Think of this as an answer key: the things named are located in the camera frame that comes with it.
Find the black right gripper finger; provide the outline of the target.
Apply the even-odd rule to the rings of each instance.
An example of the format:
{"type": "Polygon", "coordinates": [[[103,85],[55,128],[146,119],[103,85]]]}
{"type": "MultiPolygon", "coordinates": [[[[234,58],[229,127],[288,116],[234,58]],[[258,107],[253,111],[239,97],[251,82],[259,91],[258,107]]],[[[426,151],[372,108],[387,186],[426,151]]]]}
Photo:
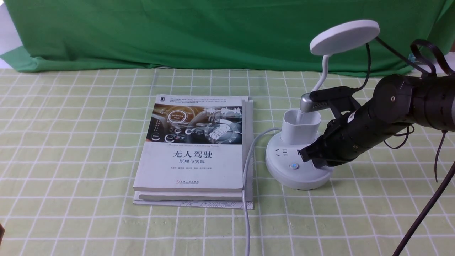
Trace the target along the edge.
{"type": "Polygon", "coordinates": [[[322,158],[313,158],[312,163],[313,163],[313,166],[318,169],[329,166],[327,160],[322,159],[322,158]]]}

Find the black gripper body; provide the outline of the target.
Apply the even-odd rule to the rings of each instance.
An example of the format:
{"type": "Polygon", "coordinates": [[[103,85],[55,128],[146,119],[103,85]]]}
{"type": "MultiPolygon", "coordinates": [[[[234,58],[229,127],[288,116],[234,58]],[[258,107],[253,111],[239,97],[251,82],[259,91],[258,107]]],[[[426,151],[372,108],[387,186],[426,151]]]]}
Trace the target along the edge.
{"type": "Polygon", "coordinates": [[[367,110],[357,110],[340,119],[339,124],[317,140],[319,158],[326,159],[329,167],[351,162],[382,142],[382,134],[377,129],[378,119],[371,117],[367,110]]]}

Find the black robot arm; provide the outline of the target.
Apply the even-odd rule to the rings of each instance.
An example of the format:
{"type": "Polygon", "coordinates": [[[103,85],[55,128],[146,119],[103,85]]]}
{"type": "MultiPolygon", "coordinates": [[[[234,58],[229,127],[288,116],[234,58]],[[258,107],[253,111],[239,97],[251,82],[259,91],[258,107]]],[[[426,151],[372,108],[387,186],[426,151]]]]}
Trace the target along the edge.
{"type": "Polygon", "coordinates": [[[299,151],[303,162],[311,161],[317,168],[351,162],[413,124],[455,130],[453,76],[389,75],[377,83],[362,106],[352,96],[356,91],[339,86],[309,94],[311,100],[327,103],[335,118],[321,136],[299,151]]]}

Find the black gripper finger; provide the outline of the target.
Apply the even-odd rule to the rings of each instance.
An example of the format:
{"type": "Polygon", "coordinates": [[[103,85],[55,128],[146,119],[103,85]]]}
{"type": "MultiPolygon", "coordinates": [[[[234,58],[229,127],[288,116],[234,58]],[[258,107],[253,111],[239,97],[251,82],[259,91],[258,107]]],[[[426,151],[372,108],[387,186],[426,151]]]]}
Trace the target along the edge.
{"type": "Polygon", "coordinates": [[[310,144],[299,150],[303,162],[313,161],[320,157],[320,148],[317,144],[310,144]]]}

